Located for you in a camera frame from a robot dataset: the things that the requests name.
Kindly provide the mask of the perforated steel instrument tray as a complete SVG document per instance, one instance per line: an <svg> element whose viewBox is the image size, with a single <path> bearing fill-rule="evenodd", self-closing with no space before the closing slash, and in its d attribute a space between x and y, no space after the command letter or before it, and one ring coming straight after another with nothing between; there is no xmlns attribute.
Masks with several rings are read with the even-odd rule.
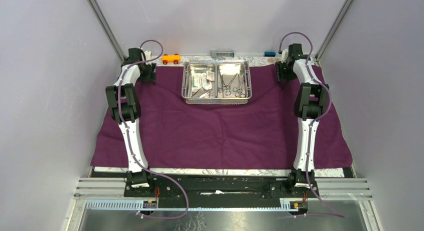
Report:
<svg viewBox="0 0 424 231"><path fill-rule="evenodd" d="M213 87L210 90L203 88L199 90L192 90L192 78L191 71L197 70L210 70L215 73L215 80L212 83ZM228 84L232 79L233 75L244 75L245 76L245 98L232 97L233 88L237 86L239 82L239 76L235 78L231 85L230 96L223 96L222 93L218 93L218 87L221 86L220 74L224 77L224 82ZM249 63L245 60L235 61L216 61L216 60L193 60L187 61L183 68L183 79L181 96L189 105L244 105L247 104L249 99L253 96L251 72Z"/></svg>

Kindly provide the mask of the purple cloth wrap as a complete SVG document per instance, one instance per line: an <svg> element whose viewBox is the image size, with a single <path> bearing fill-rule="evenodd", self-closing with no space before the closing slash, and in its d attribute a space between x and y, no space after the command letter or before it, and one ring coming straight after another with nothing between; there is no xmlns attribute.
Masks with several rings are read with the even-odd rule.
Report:
<svg viewBox="0 0 424 231"><path fill-rule="evenodd" d="M160 66L139 82L142 148L151 168L290 169L297 152L298 80L278 82L274 65L252 67L243 105L187 104L183 68Z"/></svg>

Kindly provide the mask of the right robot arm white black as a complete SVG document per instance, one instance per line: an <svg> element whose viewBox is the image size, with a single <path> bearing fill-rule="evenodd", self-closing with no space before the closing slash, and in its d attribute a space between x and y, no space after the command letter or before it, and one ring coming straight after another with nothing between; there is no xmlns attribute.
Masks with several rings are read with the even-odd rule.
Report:
<svg viewBox="0 0 424 231"><path fill-rule="evenodd" d="M329 87L319 80L300 43L289 45L280 54L281 61L275 63L277 80L300 83L294 102L299 131L297 151L286 181L287 192L299 197L314 183L315 140L319 119L328 111Z"/></svg>

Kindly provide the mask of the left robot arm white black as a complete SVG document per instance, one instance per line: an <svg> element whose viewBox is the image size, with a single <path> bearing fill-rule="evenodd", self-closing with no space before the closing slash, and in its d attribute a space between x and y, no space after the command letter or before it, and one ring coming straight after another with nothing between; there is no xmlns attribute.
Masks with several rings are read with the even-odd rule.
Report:
<svg viewBox="0 0 424 231"><path fill-rule="evenodd" d="M128 57L121 64L121 73L117 81L105 88L111 117L118 124L124 139L128 159L127 189L136 189L144 197L154 193L155 183L147 171L149 163L144 154L140 135L142 112L135 84L154 73L156 66L145 63L150 57L150 51L145 52L137 47L130 48Z"/></svg>

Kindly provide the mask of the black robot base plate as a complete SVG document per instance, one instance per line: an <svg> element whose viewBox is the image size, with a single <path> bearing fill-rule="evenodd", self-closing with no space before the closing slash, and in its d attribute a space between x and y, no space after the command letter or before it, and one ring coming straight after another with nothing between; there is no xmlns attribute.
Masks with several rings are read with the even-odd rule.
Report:
<svg viewBox="0 0 424 231"><path fill-rule="evenodd" d="M152 188L128 190L126 180L123 195L165 201L171 207L183 203L192 203L196 207L271 207L281 199L298 209L308 198L319 194L315 179L308 190L288 191L288 177L171 174L166 178L151 174Z"/></svg>

